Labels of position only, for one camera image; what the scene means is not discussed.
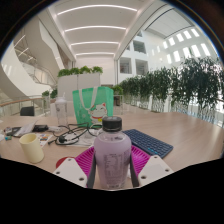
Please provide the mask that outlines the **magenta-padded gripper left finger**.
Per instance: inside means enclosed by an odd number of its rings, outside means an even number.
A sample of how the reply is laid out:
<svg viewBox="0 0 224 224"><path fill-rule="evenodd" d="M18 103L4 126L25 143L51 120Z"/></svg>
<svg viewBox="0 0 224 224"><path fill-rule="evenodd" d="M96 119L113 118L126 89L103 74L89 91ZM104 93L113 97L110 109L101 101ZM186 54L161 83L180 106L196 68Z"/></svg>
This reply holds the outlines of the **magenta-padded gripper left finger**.
<svg viewBox="0 0 224 224"><path fill-rule="evenodd" d="M96 160L90 147L77 157L64 157L56 163L54 174L84 188L92 189L95 182Z"/></svg>

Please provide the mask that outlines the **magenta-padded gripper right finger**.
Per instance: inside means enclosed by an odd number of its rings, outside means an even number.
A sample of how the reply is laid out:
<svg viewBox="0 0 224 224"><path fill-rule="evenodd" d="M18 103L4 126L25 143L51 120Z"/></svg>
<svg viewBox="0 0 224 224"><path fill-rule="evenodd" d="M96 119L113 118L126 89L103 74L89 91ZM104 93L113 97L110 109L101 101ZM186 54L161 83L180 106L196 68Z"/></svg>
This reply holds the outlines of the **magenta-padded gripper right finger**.
<svg viewBox="0 0 224 224"><path fill-rule="evenodd" d="M133 187L142 187L173 173L158 155L150 156L136 146L131 149L130 174Z"/></svg>

